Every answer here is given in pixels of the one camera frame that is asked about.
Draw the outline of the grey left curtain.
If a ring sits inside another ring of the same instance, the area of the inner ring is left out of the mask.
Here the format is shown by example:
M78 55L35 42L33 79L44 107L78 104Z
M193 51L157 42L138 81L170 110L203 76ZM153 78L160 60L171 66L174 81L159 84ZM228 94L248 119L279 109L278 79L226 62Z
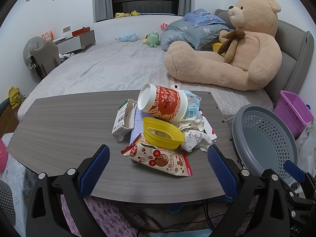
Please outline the grey left curtain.
M112 0L92 0L94 22L101 22L112 19L113 5Z

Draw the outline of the purple plastic bin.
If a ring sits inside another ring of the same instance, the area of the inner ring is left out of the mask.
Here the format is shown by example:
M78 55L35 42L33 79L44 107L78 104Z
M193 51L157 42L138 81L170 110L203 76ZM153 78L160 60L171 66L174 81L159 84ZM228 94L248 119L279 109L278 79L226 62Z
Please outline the purple plastic bin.
M283 120L295 139L314 119L303 100L297 94L285 90L280 91L280 99L273 112Z

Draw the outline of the yellow box behind bear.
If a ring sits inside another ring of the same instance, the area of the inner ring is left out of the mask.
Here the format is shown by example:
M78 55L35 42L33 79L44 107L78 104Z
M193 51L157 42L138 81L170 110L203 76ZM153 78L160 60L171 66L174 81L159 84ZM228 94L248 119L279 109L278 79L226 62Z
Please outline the yellow box behind bear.
M221 42L215 42L215 43L212 43L212 48L213 48L213 51L217 54L220 54L221 56L225 56L226 52L224 50L224 48L222 48L222 43Z

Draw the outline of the blue patterned pillow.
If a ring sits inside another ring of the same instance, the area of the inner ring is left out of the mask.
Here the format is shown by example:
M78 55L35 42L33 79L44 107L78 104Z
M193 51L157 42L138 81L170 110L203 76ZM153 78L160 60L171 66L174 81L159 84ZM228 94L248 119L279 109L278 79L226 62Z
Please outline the blue patterned pillow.
M211 24L226 24L223 19L214 14L211 14L205 9L197 9L189 12L185 16L183 16L182 19L189 22L194 28Z

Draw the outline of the orange red box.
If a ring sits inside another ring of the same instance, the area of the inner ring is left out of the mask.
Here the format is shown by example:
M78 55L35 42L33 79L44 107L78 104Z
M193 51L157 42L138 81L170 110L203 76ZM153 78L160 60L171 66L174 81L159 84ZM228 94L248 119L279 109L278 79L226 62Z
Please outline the orange red box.
M90 27L83 27L81 29L73 31L72 36L75 37L75 36L81 35L83 33L89 32L89 31L90 31Z

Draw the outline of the bed with grey sheet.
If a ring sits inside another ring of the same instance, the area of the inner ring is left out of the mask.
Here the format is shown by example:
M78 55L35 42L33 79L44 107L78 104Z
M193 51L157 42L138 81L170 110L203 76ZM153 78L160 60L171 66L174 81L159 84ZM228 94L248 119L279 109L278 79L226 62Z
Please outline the bed with grey sheet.
M229 127L237 111L244 105L255 104L273 109L273 102L263 89L237 91L174 79L166 71L165 54L161 48L150 48L139 41L96 44L52 70L23 102L18 110L18 119L23 118L36 99L100 91L140 90L146 83L163 87L178 85L182 90L193 93L211 93Z

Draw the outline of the red white paper cup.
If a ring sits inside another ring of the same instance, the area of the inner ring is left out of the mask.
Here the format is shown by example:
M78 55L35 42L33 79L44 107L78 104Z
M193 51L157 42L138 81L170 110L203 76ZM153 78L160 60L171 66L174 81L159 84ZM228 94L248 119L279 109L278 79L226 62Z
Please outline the red white paper cup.
M145 84L138 96L138 109L171 124L180 122L188 107L187 96L183 91L154 84Z

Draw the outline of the pink plush toy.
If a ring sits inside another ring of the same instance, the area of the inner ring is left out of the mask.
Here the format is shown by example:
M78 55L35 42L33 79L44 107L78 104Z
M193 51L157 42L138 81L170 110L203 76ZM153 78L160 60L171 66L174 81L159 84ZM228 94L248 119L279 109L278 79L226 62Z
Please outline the pink plush toy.
M166 31L167 30L167 28L168 28L168 24L167 23L162 23L161 25L160 25L160 28L161 28L161 31Z

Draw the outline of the yellow plastic bowl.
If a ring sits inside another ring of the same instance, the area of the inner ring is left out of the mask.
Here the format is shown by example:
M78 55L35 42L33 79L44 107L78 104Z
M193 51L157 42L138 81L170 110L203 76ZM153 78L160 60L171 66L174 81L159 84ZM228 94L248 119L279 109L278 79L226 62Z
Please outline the yellow plastic bowl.
M186 140L173 124L150 117L143 119L143 135L148 143L166 149L177 149Z

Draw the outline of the yellow plush toys on sill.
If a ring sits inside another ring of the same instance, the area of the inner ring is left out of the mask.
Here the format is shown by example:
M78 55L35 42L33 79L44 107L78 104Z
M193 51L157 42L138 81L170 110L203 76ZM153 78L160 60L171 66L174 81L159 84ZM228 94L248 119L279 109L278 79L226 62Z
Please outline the yellow plush toys on sill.
M115 13L115 18L131 17L131 16L138 16L138 15L140 15L140 12L137 12L136 10L133 10L130 13L117 12Z

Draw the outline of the white red card box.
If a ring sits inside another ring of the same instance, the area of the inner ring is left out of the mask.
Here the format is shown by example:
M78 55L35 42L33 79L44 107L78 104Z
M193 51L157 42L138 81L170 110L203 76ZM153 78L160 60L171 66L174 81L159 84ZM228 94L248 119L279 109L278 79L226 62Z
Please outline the white red card box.
M217 139L217 135L215 134L215 131L213 130L212 126L210 125L209 121L207 120L207 118L205 117L202 111L200 111L200 114L204 121L205 133L211 138L212 142L215 142Z

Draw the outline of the red patterned snack bag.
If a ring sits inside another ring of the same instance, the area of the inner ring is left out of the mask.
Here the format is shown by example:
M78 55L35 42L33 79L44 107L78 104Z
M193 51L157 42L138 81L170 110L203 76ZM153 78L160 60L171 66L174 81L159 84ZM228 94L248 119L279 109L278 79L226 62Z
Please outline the red patterned snack bag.
M142 165L173 176L193 176L186 154L154 146L147 142L141 134L120 153L134 162L141 163Z

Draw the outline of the white paper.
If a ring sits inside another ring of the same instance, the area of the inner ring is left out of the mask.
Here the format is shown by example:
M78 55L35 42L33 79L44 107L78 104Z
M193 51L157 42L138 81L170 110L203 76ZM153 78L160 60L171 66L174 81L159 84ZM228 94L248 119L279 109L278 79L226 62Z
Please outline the white paper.
M195 148L199 148L201 151L207 152L209 146L213 144L205 132L204 121L199 116L184 118L176 124L176 127L185 136L181 150L192 152Z

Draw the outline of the blue wet wipes pack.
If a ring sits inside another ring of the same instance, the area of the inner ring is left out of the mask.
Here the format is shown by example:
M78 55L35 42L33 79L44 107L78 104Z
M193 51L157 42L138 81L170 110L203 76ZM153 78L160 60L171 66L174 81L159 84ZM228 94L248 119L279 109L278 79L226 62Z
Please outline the blue wet wipes pack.
M197 116L199 119L202 119L201 113L199 112L201 97L189 90L184 90L183 93L185 93L188 101L185 118L193 118Z

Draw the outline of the white torn milk carton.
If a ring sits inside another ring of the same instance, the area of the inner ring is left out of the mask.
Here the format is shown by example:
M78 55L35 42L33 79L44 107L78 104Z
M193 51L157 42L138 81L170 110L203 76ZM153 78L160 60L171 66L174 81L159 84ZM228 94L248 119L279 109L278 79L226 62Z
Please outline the white torn milk carton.
M137 102L134 100L126 100L118 109L113 125L112 135L117 142L122 142L134 128L134 116Z

